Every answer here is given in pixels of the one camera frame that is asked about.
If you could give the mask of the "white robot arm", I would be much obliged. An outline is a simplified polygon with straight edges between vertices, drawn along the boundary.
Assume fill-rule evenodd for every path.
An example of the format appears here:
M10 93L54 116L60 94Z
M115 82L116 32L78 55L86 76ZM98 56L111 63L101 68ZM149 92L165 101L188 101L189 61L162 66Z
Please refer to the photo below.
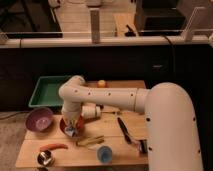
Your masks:
M204 171L195 109L181 86L159 83L144 88L87 87L76 75L58 90L67 124L78 118L84 102L143 114L148 131L149 171Z

